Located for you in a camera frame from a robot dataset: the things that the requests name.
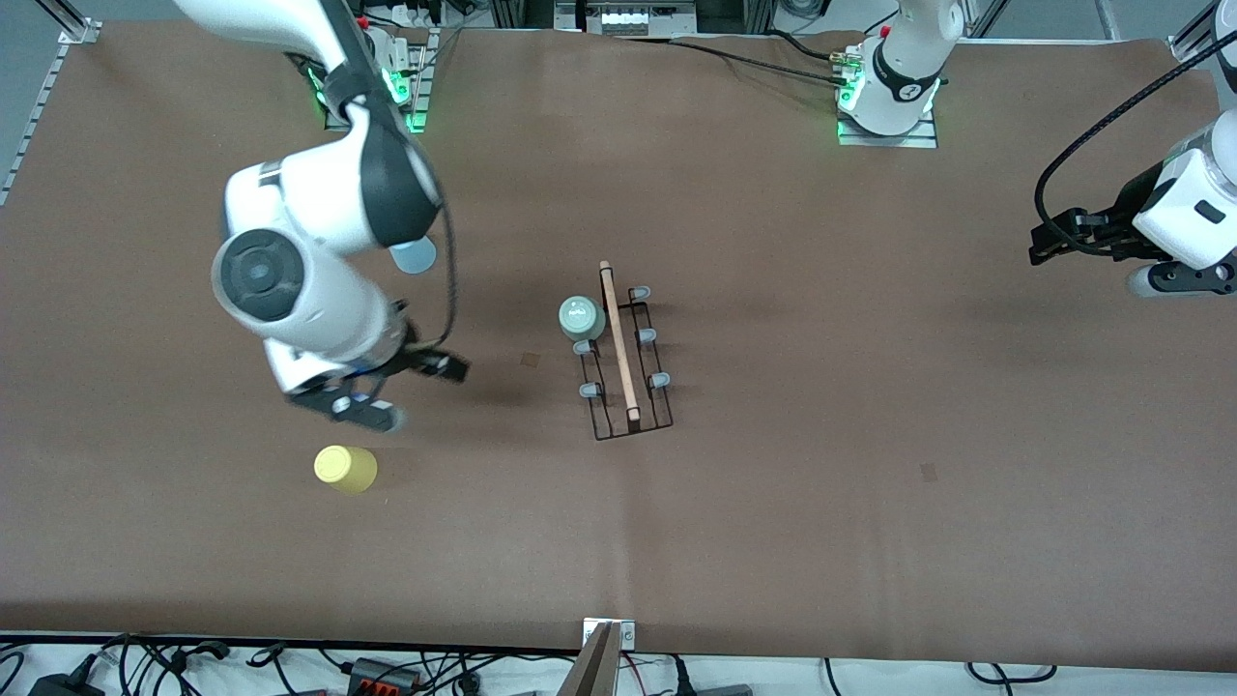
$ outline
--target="power cable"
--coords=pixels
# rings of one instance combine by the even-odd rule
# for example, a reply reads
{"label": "power cable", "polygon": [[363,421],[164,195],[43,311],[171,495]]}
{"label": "power cable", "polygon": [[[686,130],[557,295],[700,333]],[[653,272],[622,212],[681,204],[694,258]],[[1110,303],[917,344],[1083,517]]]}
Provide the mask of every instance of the power cable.
{"label": "power cable", "polygon": [[632,660],[631,655],[627,653],[623,653],[622,658],[627,660],[628,665],[631,665],[631,675],[636,677],[636,686],[640,687],[640,696],[648,696],[648,690],[644,689],[644,680],[640,676],[640,668],[636,666],[636,661]]}
{"label": "power cable", "polygon": [[348,664],[348,663],[336,663],[336,661],[335,661],[334,659],[332,659],[332,656],[330,656],[330,655],[328,655],[328,654],[327,654],[327,651],[325,651],[325,650],[323,650],[322,648],[318,648],[318,654],[319,654],[319,655],[322,655],[322,656],[323,656],[323,659],[324,659],[324,660],[327,660],[328,663],[330,663],[332,665],[335,665],[335,669],[338,669],[339,671],[344,671],[344,669],[345,669],[345,668],[344,668],[344,665],[346,665],[346,664]]}
{"label": "power cable", "polygon": [[834,663],[829,658],[825,658],[825,675],[829,676],[829,689],[833,689],[834,696],[842,696],[840,689],[837,689],[837,680],[834,679]]}
{"label": "power cable", "polygon": [[883,17],[876,20],[876,23],[873,23],[872,26],[870,26],[870,27],[867,27],[867,28],[863,30],[863,35],[867,36],[868,33],[872,33],[873,28],[876,28],[876,27],[883,25],[884,22],[892,20],[893,15],[897,15],[897,14],[898,14],[898,11],[894,10],[894,11],[889,12],[888,15],[884,15]]}
{"label": "power cable", "polygon": [[391,20],[391,19],[387,19],[387,17],[380,17],[377,15],[371,15],[370,12],[366,12],[366,11],[361,11],[356,16],[357,17],[365,17],[365,19],[367,19],[370,21],[374,21],[374,22],[379,22],[377,26],[381,26],[381,27],[387,27],[387,26],[390,26],[390,27],[398,27],[398,26],[401,26],[395,20]]}
{"label": "power cable", "polygon": [[9,687],[12,686],[12,680],[17,679],[17,673],[20,673],[21,668],[26,664],[26,655],[25,653],[9,653],[0,658],[0,665],[10,660],[15,660],[16,664],[12,666],[12,671],[9,673],[7,679],[4,680],[4,684],[0,684],[0,695],[9,691]]}
{"label": "power cable", "polygon": [[748,58],[747,56],[738,56],[736,53],[727,53],[726,51],[719,51],[716,48],[710,48],[708,46],[700,46],[699,43],[679,43],[678,41],[674,41],[674,40],[670,40],[667,43],[670,45],[670,46],[682,46],[684,48],[691,48],[694,51],[701,51],[704,53],[709,53],[709,54],[713,54],[713,56],[719,56],[721,58],[726,58],[727,61],[737,61],[740,63],[747,63],[748,66],[756,66],[758,68],[764,68],[767,70],[774,70],[774,72],[779,72],[779,73],[785,73],[785,74],[804,77],[804,78],[808,78],[808,79],[816,79],[816,80],[820,80],[820,82],[825,82],[825,83],[833,84],[834,87],[844,87],[846,84],[846,80],[844,80],[842,78],[836,77],[836,75],[826,75],[826,74],[820,74],[820,73],[810,73],[808,70],[798,70],[798,69],[794,69],[794,68],[788,68],[785,66],[778,66],[778,64],[774,64],[774,63],[766,63],[764,61],[757,61],[756,58]]}
{"label": "power cable", "polygon": [[695,687],[691,686],[691,675],[688,674],[687,663],[674,654],[670,655],[670,659],[674,660],[674,671],[679,677],[679,686],[674,690],[674,696],[695,696]]}
{"label": "power cable", "polygon": [[460,26],[455,27],[455,31],[453,31],[452,35],[448,36],[447,40],[443,41],[438,46],[438,51],[434,51],[434,56],[422,67],[422,72],[424,72],[428,68],[434,67],[434,63],[438,62],[438,57],[442,56],[443,53],[445,53],[447,49],[450,48],[455,43],[456,40],[459,40],[460,32],[463,32],[469,25],[471,25],[479,17],[482,17],[482,16],[485,16],[485,12],[474,12],[473,17],[466,19],[463,22],[460,22]]}
{"label": "power cable", "polygon": [[821,53],[820,51],[813,51],[811,48],[808,48],[807,46],[800,43],[799,40],[795,38],[793,33],[782,31],[779,28],[771,28],[768,33],[769,36],[777,36],[784,38],[790,46],[794,47],[795,51],[803,53],[804,56],[816,58],[818,61],[825,61],[826,63],[830,62],[829,53]]}
{"label": "power cable", "polygon": [[1013,685],[1016,684],[1043,684],[1049,679],[1056,676],[1056,665],[1048,665],[1048,671],[1040,675],[1033,676],[1009,676],[1006,674],[1004,669],[997,663],[988,663],[992,671],[997,673],[997,677],[992,679],[990,676],[983,676],[975,669],[975,663],[966,663],[966,673],[975,677],[976,681],[987,684],[988,686],[1001,686],[1004,689],[1006,696],[1013,696]]}

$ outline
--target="green led light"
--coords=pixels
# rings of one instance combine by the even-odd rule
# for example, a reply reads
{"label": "green led light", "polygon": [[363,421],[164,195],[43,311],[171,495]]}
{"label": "green led light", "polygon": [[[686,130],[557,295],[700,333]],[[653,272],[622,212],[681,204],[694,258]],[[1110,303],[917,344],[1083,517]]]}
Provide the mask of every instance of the green led light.
{"label": "green led light", "polygon": [[426,114],[407,114],[403,124],[408,126],[408,132],[426,132]]}
{"label": "green led light", "polygon": [[391,73],[386,68],[382,68],[382,79],[387,83],[387,90],[391,91],[392,98],[403,99],[408,95],[408,84],[402,77],[400,82],[396,82],[396,78],[391,77]]}

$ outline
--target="wooden stick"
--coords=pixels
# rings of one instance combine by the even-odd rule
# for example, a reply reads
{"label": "wooden stick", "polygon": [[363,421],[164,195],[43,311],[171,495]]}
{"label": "wooden stick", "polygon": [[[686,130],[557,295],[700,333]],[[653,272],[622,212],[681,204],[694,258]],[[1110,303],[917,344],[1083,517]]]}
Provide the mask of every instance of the wooden stick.
{"label": "wooden stick", "polygon": [[606,310],[610,314],[610,333],[615,337],[615,355],[618,356],[618,377],[622,378],[622,396],[627,402],[627,425],[640,430],[640,405],[636,404],[636,388],[631,383],[631,363],[627,362],[627,337],[618,315],[618,299],[615,295],[615,268],[610,261],[601,261],[601,288],[606,293]]}

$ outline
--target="brown table surface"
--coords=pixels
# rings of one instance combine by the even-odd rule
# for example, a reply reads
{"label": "brown table surface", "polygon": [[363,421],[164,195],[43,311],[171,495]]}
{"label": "brown table surface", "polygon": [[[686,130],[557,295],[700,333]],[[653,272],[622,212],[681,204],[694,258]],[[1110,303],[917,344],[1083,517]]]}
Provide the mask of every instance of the brown table surface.
{"label": "brown table surface", "polygon": [[[469,31],[423,140],[473,375],[398,378],[411,428],[379,436],[286,407],[208,282],[226,177],[334,137],[303,82],[109,22],[0,210],[0,627],[570,647],[614,616],[648,651],[1237,669],[1235,305],[1025,255],[1040,168],[1173,64],[960,46],[940,150],[881,150],[836,145],[816,83]],[[1215,116],[1209,80],[1049,205],[1106,205]],[[606,444],[555,323],[601,258],[653,287],[678,419]],[[442,267],[356,265],[437,328]],[[314,480],[335,443],[376,449],[372,491]]]}

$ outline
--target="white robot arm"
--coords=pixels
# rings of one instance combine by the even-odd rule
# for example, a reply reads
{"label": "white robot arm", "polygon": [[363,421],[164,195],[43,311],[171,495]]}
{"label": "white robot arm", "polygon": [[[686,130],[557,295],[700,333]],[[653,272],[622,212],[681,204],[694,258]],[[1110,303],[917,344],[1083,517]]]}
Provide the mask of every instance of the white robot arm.
{"label": "white robot arm", "polygon": [[[447,331],[421,340],[403,303],[391,302],[344,256],[424,237],[444,208],[428,159],[404,130],[344,0],[176,1],[220,36],[324,67],[323,94],[349,124],[348,135],[233,174],[212,283],[224,309],[262,336],[289,402],[395,430],[402,413],[377,399],[387,377],[412,370],[463,382],[468,363],[438,350]],[[362,377],[375,383],[369,392],[355,391]]]}
{"label": "white robot arm", "polygon": [[877,135],[902,135],[919,122],[940,87],[940,70],[962,37],[959,0],[902,0],[887,36],[867,37],[847,53],[861,56],[837,108]]}
{"label": "white robot arm", "polygon": [[[1216,11],[1217,42],[1174,69],[1163,85],[1237,40],[1232,16],[1237,0]],[[1113,114],[1149,95],[1143,90]],[[1116,261],[1158,261],[1131,273],[1129,289],[1142,297],[1231,294],[1237,289],[1237,109],[1180,141],[1163,162],[1134,177],[1107,209],[1070,208],[1054,218],[1043,209],[1043,189],[1060,162],[1113,120],[1110,115],[1075,141],[1040,177],[1035,203],[1043,224],[1032,230],[1030,262],[1039,265],[1070,251]]]}

